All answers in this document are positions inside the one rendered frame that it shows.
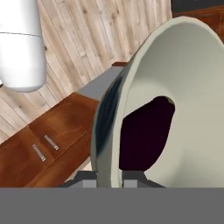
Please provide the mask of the pale grey bowl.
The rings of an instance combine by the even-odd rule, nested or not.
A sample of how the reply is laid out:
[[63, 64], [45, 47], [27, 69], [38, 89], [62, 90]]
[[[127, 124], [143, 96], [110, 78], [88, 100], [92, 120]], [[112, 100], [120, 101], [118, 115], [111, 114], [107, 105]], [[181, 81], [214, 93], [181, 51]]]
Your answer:
[[224, 43], [193, 17], [172, 18], [153, 31], [101, 98], [90, 142], [97, 185], [123, 187], [123, 119], [159, 96], [175, 112], [146, 178], [164, 187], [224, 188]]

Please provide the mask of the dark purple eggplant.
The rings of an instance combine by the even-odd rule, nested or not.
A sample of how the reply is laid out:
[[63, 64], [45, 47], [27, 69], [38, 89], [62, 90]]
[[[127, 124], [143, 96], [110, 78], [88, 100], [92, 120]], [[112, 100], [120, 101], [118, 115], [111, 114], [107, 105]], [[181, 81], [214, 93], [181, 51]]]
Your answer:
[[164, 96], [154, 98], [122, 120], [119, 168], [146, 171], [160, 157], [175, 112]]

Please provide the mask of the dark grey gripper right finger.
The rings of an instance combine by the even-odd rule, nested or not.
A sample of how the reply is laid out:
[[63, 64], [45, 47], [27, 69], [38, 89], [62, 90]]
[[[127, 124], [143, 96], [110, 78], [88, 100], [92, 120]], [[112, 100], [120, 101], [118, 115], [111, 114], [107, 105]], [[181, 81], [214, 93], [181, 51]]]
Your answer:
[[122, 172], [122, 187], [123, 188], [164, 188], [156, 182], [146, 178], [143, 171], [123, 171]]

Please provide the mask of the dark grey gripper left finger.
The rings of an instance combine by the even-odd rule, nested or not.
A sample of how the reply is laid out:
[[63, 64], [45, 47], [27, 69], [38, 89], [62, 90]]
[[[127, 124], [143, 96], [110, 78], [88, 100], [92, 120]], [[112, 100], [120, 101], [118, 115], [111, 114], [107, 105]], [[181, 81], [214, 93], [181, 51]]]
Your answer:
[[96, 188], [97, 172], [96, 171], [78, 171], [73, 179], [59, 185], [60, 188]]

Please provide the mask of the white rounded cylinder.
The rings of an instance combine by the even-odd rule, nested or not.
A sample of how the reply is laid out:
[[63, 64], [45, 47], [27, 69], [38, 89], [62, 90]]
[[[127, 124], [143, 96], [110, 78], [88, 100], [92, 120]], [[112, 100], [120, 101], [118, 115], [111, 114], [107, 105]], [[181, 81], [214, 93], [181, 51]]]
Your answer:
[[24, 93], [46, 84], [37, 0], [0, 0], [0, 83]]

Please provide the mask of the brown wooden cupboard door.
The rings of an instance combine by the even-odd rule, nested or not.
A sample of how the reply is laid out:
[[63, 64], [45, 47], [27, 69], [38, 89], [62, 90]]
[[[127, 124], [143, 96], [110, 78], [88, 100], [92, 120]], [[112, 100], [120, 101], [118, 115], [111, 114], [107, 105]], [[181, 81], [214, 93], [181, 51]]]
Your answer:
[[[46, 160], [41, 161], [36, 144]], [[0, 187], [24, 187], [34, 180], [54, 158], [32, 131], [25, 127], [0, 144]]]
[[[98, 101], [72, 93], [29, 124], [29, 128], [54, 158], [62, 155], [91, 128]], [[58, 146], [55, 150], [44, 138], [48, 135]]]

